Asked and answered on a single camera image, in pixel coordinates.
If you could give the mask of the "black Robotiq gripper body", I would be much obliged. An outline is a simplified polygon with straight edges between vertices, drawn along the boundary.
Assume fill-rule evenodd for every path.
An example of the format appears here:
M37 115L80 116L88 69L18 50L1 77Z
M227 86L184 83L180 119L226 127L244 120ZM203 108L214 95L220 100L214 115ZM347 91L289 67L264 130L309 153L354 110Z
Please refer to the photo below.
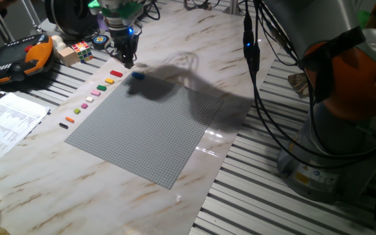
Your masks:
M110 31L112 42L109 53L113 56L134 56L137 51L140 31L133 27L122 27Z

